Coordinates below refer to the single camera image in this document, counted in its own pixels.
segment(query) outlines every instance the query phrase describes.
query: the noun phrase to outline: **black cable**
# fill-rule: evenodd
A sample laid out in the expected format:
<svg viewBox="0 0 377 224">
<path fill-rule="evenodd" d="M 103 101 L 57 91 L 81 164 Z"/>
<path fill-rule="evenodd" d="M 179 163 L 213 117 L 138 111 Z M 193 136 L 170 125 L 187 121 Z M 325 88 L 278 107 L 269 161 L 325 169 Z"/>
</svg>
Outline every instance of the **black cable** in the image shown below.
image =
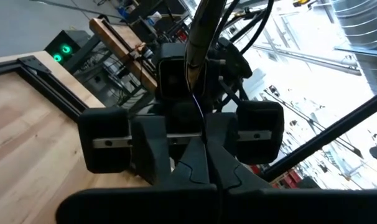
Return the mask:
<svg viewBox="0 0 377 224">
<path fill-rule="evenodd" d="M 71 0 L 71 2 L 72 2 L 72 4 L 74 4 L 77 8 L 79 8 L 79 6 L 75 3 L 74 0 Z M 88 20 L 90 20 L 90 18 L 86 15 L 85 12 L 83 12 L 83 10 L 80 10 L 80 11 L 82 12 L 82 14 L 83 14 Z"/>
<path fill-rule="evenodd" d="M 170 19 L 172 20 L 172 22 L 175 22 L 175 18 L 172 15 L 172 11 L 170 10 L 170 7 L 168 6 L 167 1 L 163 0 L 163 2 L 164 2 L 165 8 L 166 8 L 166 10 L 168 12 L 168 15 L 169 15 Z"/>
<path fill-rule="evenodd" d="M 269 17 L 270 17 L 270 14 L 271 14 L 271 10 L 273 9 L 273 4 L 274 4 L 274 0 L 269 0 L 268 6 L 267 6 L 266 11 L 265 11 L 265 13 L 263 15 L 263 19 L 262 19 L 261 24 L 259 25 L 257 31 L 253 35 L 252 39 L 240 51 L 241 54 L 244 54 L 255 43 L 256 39 L 258 39 L 258 37 L 261 35 L 263 29 L 266 26 L 266 23 L 269 20 Z"/>
<path fill-rule="evenodd" d="M 235 9 L 235 7 L 237 6 L 237 4 L 239 2 L 240 2 L 240 0 L 234 0 L 228 6 L 228 9 L 226 10 L 226 12 L 224 13 L 223 17 L 221 18 L 221 21 L 220 21 L 220 23 L 218 25 L 218 28 L 215 31 L 215 35 L 213 36 L 212 46 L 214 46 L 216 44 L 216 42 L 218 42 L 220 34 L 223 31 L 223 29 L 225 28 L 225 25 L 227 23 L 228 18 L 230 17 L 231 13 L 233 12 L 233 10 Z"/>
<path fill-rule="evenodd" d="M 238 31 L 233 37 L 231 37 L 230 42 L 235 43 L 240 41 L 247 33 L 255 27 L 255 25 L 262 20 L 264 11 L 260 12 L 257 16 L 254 16 L 253 19 L 244 26 L 240 31 Z"/>
<path fill-rule="evenodd" d="M 246 94 L 243 86 L 242 80 L 237 80 L 238 90 L 240 92 L 240 100 L 249 100 L 248 95 Z"/>
</svg>

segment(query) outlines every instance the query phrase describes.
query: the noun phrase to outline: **red object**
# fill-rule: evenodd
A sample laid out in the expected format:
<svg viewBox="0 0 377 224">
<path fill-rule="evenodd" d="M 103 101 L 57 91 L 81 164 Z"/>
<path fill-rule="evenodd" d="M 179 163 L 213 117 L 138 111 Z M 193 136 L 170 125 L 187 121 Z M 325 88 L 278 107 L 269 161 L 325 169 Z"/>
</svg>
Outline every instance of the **red object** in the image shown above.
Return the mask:
<svg viewBox="0 0 377 224">
<path fill-rule="evenodd" d="M 251 167 L 251 170 L 254 174 L 260 174 L 261 173 L 261 169 L 259 169 L 258 166 L 256 165 L 253 165 L 253 166 L 250 166 Z"/>
<path fill-rule="evenodd" d="M 280 186 L 277 183 L 272 184 L 271 186 L 274 187 L 274 188 L 280 189 Z"/>
<path fill-rule="evenodd" d="M 177 31 L 177 36 L 179 36 L 180 39 L 183 40 L 183 41 L 186 41 L 186 40 L 187 40 L 187 36 L 186 36 L 186 34 L 184 33 L 184 31 L 182 31 L 182 30 Z"/>
<path fill-rule="evenodd" d="M 295 181 L 289 175 L 286 175 L 281 181 L 283 181 L 290 189 L 297 188 Z"/>
<path fill-rule="evenodd" d="M 292 179 L 294 179 L 295 183 L 298 183 L 302 180 L 294 170 L 290 171 L 289 175 L 291 176 Z"/>
</svg>

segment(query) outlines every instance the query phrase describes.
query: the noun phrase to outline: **wire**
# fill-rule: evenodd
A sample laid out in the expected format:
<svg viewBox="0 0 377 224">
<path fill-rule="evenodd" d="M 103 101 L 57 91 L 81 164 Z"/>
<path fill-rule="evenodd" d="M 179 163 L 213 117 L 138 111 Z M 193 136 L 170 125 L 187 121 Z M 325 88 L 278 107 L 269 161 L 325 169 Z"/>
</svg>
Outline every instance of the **wire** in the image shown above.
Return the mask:
<svg viewBox="0 0 377 224">
<path fill-rule="evenodd" d="M 201 106 L 200 104 L 198 103 L 198 100 L 197 98 L 195 97 L 194 95 L 194 92 L 192 90 L 192 87 L 191 87 L 191 84 L 189 82 L 189 76 L 188 76 L 188 72 L 187 72 L 187 63 L 184 63 L 184 71 L 185 71 L 185 77 L 186 77 L 186 82 L 187 82 L 187 88 L 188 88 L 188 91 L 189 93 L 191 94 L 191 97 L 193 99 L 193 103 L 198 111 L 198 114 L 200 115 L 200 119 L 201 119 L 201 140 L 202 142 L 204 143 L 204 146 L 205 146 L 205 149 L 207 148 L 207 145 L 208 145 L 208 138 L 207 138 L 207 124 L 206 124 L 206 121 L 205 121 L 205 116 L 202 112 L 202 109 L 201 109 Z"/>
<path fill-rule="evenodd" d="M 255 34 L 253 35 L 252 39 L 245 45 L 245 47 L 240 51 L 241 55 L 243 55 L 256 41 L 256 39 L 258 39 L 258 37 L 261 35 L 264 27 L 266 26 L 266 23 L 268 22 L 269 20 L 269 17 L 270 17 L 270 14 L 271 14 L 271 11 L 273 9 L 273 4 L 274 4 L 274 0 L 269 0 L 268 2 L 268 6 L 266 8 L 266 11 L 263 15 L 263 19 L 262 19 L 262 22 L 261 24 L 259 25 L 257 31 L 255 32 Z"/>
<path fill-rule="evenodd" d="M 218 28 L 216 29 L 215 35 L 213 36 L 212 45 L 215 45 L 216 42 L 218 41 L 218 39 L 220 38 L 220 34 L 221 34 L 222 30 L 225 28 L 225 25 L 227 23 L 228 18 L 230 17 L 231 13 L 233 12 L 233 10 L 235 9 L 235 7 L 237 6 L 237 4 L 239 2 L 240 2 L 240 0 L 234 0 L 228 6 L 228 9 L 226 10 L 225 14 L 221 18 L 221 21 L 218 25 Z"/>
<path fill-rule="evenodd" d="M 184 14 L 172 14 L 172 17 L 184 17 Z M 161 14 L 161 18 L 170 17 L 168 14 Z M 157 16 L 147 16 L 146 18 L 157 18 Z M 131 26 L 135 25 L 137 22 L 140 21 L 140 18 L 136 19 L 135 21 L 131 22 Z"/>
<path fill-rule="evenodd" d="M 79 8 L 79 6 L 75 3 L 74 0 L 71 0 L 72 4 L 74 4 L 77 8 Z M 83 11 L 83 10 L 80 10 L 82 12 L 82 14 L 88 19 L 90 20 L 90 18 L 87 16 L 87 14 Z"/>
<path fill-rule="evenodd" d="M 238 40 L 235 41 L 235 43 L 238 43 L 240 42 L 242 39 L 244 39 L 244 37 L 249 34 L 252 30 L 253 30 L 254 26 L 252 26 L 252 28 L 250 28 L 250 30 L 246 31 L 244 35 L 242 35 Z"/>
<path fill-rule="evenodd" d="M 233 37 L 230 38 L 231 43 L 237 42 L 238 39 L 242 39 L 250 30 L 252 30 L 258 22 L 263 18 L 264 11 L 261 11 L 259 14 L 255 15 L 252 20 L 246 24 L 240 31 L 238 31 Z"/>
</svg>

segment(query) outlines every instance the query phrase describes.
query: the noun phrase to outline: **wooden workbench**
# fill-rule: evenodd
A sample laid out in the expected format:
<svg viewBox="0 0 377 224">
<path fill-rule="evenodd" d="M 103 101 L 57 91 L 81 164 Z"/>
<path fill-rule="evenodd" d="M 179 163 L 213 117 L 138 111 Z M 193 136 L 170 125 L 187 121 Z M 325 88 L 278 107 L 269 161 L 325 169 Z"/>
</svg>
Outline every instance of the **wooden workbench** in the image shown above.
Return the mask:
<svg viewBox="0 0 377 224">
<path fill-rule="evenodd" d="M 115 54 L 119 59 L 126 58 L 129 50 L 107 29 L 102 23 L 102 19 L 91 19 L 89 22 L 90 29 L 93 33 L 107 46 L 107 48 Z M 113 25 L 114 30 L 125 40 L 130 48 L 135 49 L 142 41 L 128 26 Z M 140 62 L 133 61 L 128 65 L 131 73 L 141 81 L 142 85 L 150 92 L 155 92 L 157 81 L 142 68 Z"/>
<path fill-rule="evenodd" d="M 46 52 L 34 55 L 89 107 L 103 105 Z M 55 223 L 70 194 L 97 187 L 148 186 L 139 177 L 86 170 L 76 124 L 16 73 L 0 76 L 0 224 Z"/>
</svg>

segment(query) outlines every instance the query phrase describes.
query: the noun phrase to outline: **black plastic bracket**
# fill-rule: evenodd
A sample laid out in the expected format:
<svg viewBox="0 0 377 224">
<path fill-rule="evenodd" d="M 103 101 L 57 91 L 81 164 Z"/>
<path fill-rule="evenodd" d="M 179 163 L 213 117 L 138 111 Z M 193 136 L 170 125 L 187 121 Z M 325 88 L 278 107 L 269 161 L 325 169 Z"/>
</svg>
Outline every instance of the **black plastic bracket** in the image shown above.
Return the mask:
<svg viewBox="0 0 377 224">
<path fill-rule="evenodd" d="M 239 142 L 237 158 L 245 164 L 267 164 L 274 161 L 284 133 L 284 110 L 271 101 L 246 101 L 238 105 L 236 114 L 240 131 L 269 131 L 270 139 Z"/>
<path fill-rule="evenodd" d="M 210 184 L 207 153 L 200 137 L 190 140 L 169 181 L 182 186 Z"/>
<path fill-rule="evenodd" d="M 16 72 L 74 122 L 88 106 L 34 56 L 0 63 L 0 75 Z"/>
<path fill-rule="evenodd" d="M 43 65 L 35 56 L 26 56 L 17 59 L 23 65 L 34 69 L 35 71 L 40 71 L 43 73 L 52 73 L 45 65 Z"/>
<path fill-rule="evenodd" d="M 214 113 L 207 115 L 208 139 L 222 143 L 231 155 L 236 156 L 238 118 L 235 113 Z"/>
<path fill-rule="evenodd" d="M 169 144 L 163 116 L 137 116 L 131 121 L 132 163 L 152 185 L 170 176 Z"/>
<path fill-rule="evenodd" d="M 223 142 L 234 141 L 236 137 L 228 134 L 233 130 L 238 132 L 238 122 L 233 113 L 217 113 L 207 115 L 207 135 L 208 135 L 208 154 L 214 172 L 220 177 L 220 185 L 223 189 L 230 189 L 241 184 L 239 178 L 234 173 L 238 166 L 242 166 L 235 157 L 224 147 Z"/>
</svg>

